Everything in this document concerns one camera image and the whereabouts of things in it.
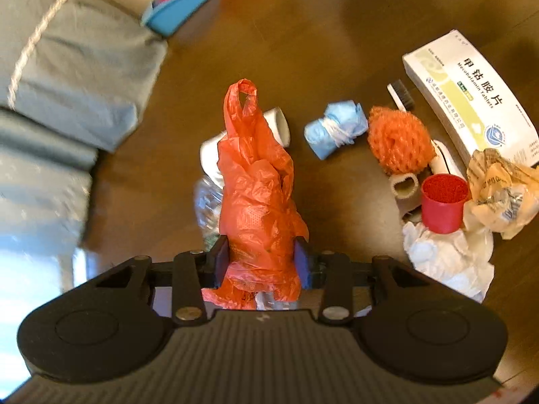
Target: black bristles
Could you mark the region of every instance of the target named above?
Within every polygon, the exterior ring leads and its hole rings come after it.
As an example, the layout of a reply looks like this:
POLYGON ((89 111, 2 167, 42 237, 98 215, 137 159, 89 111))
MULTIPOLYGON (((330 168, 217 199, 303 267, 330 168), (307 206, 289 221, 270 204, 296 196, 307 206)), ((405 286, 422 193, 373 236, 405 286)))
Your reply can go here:
POLYGON ((402 80, 397 80, 391 84, 395 93, 401 99, 402 104, 404 105, 407 111, 413 111, 416 107, 416 102, 413 101, 412 96, 408 92, 408 89, 404 86, 402 80))

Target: crumpled white paper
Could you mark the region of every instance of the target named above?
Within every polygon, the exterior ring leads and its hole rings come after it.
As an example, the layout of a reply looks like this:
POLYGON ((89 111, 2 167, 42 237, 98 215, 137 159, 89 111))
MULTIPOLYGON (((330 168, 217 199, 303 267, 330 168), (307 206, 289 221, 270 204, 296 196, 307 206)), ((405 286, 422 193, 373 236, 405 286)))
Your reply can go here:
POLYGON ((435 234, 422 223, 408 222, 403 235, 404 250, 417 271, 478 302, 484 300, 494 279, 494 266, 488 262, 492 246, 486 245, 484 232, 435 234))

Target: crumpled yellow wrapper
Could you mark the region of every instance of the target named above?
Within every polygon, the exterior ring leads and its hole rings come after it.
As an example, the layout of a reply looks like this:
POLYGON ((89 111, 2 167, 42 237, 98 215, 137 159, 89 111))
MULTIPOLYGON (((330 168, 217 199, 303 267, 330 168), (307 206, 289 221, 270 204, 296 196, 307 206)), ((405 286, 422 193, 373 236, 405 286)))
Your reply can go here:
POLYGON ((468 164, 472 214, 510 240, 539 211, 539 171, 513 164, 494 148, 476 150, 468 164))

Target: white paper cup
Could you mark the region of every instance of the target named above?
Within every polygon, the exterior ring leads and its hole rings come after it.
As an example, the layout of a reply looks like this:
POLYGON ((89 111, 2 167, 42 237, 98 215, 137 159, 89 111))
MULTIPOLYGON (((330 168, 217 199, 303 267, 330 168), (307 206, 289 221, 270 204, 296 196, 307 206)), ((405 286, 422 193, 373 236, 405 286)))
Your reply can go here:
MULTIPOLYGON (((264 113, 264 118, 268 122, 276 141, 281 146, 288 147, 290 145, 290 129, 281 108, 274 107, 270 109, 264 113)), ((221 189, 224 187, 225 182, 223 181, 223 175, 219 171, 219 168, 217 168, 217 161, 219 160, 217 143, 225 135, 226 131, 221 132, 219 135, 204 141, 200 146, 200 164, 202 165, 202 170, 221 189)))

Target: blue dustpan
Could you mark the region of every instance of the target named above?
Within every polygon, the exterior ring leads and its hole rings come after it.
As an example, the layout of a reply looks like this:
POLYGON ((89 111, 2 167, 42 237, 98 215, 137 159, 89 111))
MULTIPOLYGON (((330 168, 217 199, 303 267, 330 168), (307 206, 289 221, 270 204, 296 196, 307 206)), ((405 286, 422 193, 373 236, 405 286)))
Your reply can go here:
POLYGON ((141 24, 163 36, 171 36, 191 14, 208 0, 154 0, 142 15, 141 24))

